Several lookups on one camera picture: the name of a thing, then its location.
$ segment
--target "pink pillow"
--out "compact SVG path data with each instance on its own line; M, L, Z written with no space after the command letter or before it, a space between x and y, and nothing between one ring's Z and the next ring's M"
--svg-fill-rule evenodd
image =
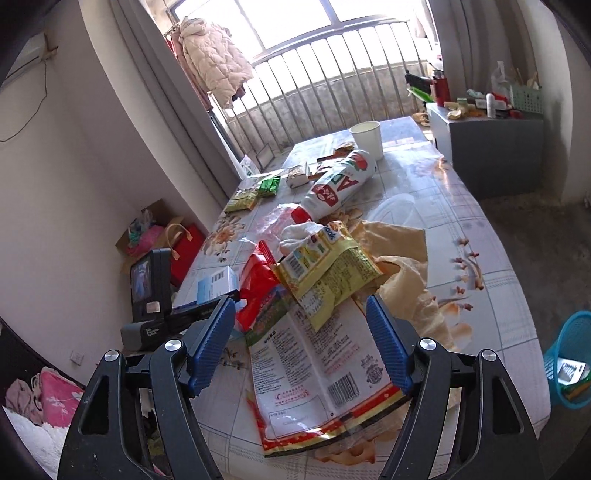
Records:
M84 391L47 367L41 370L40 384L45 421L54 427L69 427Z

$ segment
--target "snack bag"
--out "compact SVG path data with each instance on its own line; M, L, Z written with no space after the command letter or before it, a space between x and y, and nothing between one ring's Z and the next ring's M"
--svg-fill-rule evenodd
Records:
M316 331L334 308L381 270L343 223L330 222L286 256L273 272L289 288Z
M252 210L258 201L258 190L237 190L228 201L224 212L237 212L238 210Z
M240 274L240 298L246 306L237 312L236 321L243 332L252 328L261 312L276 299L291 297L271 266L275 259L264 241L258 242Z
M318 332L296 302L275 303L245 339L254 386L247 402L265 456L326 446L408 400L390 381L352 299Z
M273 177L271 179L261 180L261 184L258 187L259 197L273 197L277 195L279 189L280 177Z

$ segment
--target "silver screw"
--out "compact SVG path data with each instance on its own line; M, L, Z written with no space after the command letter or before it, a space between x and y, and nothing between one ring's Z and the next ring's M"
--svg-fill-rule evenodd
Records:
M117 350L109 350L105 353L105 360L108 362L114 362L119 358L119 352Z
M424 338L418 344L424 350L435 350L435 348L437 347L437 344L435 343L435 341L431 340L430 338Z
M183 343L180 340L169 340L166 342L166 345L164 345L164 348L166 348L166 350L169 352L174 352L175 350L181 348L182 344Z
M494 362L496 360L496 353L492 350L483 350L482 351L482 358L489 362Z

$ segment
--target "plastic basket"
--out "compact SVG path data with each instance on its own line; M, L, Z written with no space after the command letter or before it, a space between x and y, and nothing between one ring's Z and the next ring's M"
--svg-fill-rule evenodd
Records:
M562 326L558 339L544 354L544 366L550 387L552 406L562 404L577 409L591 402L591 388L572 401L560 392L556 364L558 357L591 364L591 312L581 311L572 315Z
M544 113L542 90L535 90L522 85L511 85L511 104L523 112Z

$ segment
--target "yellow snack bag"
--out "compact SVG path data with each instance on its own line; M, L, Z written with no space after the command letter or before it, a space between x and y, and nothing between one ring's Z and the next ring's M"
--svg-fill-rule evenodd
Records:
M273 267L318 331L333 309L382 272L341 222L330 222Z
M252 210L258 202L257 189L237 190L228 201L224 212L237 212L238 210Z

